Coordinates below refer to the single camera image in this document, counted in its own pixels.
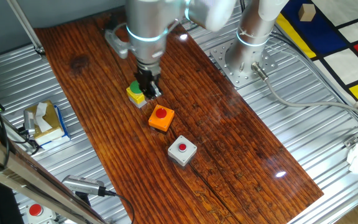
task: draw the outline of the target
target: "white button box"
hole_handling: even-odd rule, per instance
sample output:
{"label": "white button box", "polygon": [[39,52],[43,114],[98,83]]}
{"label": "white button box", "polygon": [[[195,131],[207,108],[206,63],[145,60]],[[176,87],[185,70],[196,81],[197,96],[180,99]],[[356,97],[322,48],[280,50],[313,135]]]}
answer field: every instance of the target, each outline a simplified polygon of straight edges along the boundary
{"label": "white button box", "polygon": [[184,167],[191,161],[196,151],[197,146],[187,140],[187,138],[179,136],[168,148],[168,156]]}

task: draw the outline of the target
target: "gray cable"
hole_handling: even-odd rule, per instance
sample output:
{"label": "gray cable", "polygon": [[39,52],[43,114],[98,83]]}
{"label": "gray cable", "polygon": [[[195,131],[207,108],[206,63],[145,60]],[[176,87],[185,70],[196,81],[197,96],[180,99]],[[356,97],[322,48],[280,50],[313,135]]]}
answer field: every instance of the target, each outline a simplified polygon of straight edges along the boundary
{"label": "gray cable", "polygon": [[287,106],[293,106],[293,107],[309,107],[309,106],[338,106],[340,108],[344,108],[347,110],[351,110],[358,114],[358,109],[345,105],[343,103],[336,103],[336,102],[315,102],[315,103],[291,103],[288,101],[285,101],[280,96],[277,95],[277,93],[274,91],[272,84],[270,84],[270,81],[268,79],[265,80],[265,83],[269,90],[272,92],[272,94],[283,104]]}

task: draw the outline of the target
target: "metal pole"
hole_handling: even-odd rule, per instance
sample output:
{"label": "metal pole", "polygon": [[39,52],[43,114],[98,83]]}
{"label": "metal pole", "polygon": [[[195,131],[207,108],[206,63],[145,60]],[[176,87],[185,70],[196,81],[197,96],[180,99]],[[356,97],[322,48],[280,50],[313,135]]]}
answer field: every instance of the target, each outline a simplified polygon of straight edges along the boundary
{"label": "metal pole", "polygon": [[38,39],[37,34],[35,34],[34,29],[32,28],[29,20],[26,18],[22,8],[20,7],[17,0],[6,0],[11,6],[13,12],[15,13],[17,19],[22,24],[25,32],[30,37],[32,44],[34,44],[34,49],[39,54],[45,53],[44,48],[42,47],[41,41]]}
{"label": "metal pole", "polygon": [[[0,164],[5,158],[5,150],[6,148],[0,144]],[[0,183],[76,223],[105,223],[100,215],[49,174],[33,158],[20,148],[15,147],[12,150],[13,152],[9,154],[7,168],[0,171]]]}

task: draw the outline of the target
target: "colorful rug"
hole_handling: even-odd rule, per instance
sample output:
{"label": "colorful rug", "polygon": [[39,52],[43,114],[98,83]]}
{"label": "colorful rug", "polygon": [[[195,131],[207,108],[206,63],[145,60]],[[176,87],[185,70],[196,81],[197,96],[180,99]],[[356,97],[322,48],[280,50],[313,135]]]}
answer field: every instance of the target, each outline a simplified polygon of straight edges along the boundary
{"label": "colorful rug", "polygon": [[[302,4],[314,4],[301,22]],[[358,0],[290,0],[278,24],[351,102],[358,101]]]}

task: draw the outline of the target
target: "bolt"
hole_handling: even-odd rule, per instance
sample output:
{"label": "bolt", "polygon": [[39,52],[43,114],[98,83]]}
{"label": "bolt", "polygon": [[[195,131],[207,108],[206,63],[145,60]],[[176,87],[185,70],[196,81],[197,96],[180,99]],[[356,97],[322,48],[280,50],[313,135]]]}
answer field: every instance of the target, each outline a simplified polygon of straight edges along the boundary
{"label": "bolt", "polygon": [[242,63],[241,63],[241,65],[240,65],[240,72],[242,72],[242,71],[243,71],[244,66],[245,66],[245,64],[244,64],[244,62],[242,62]]}

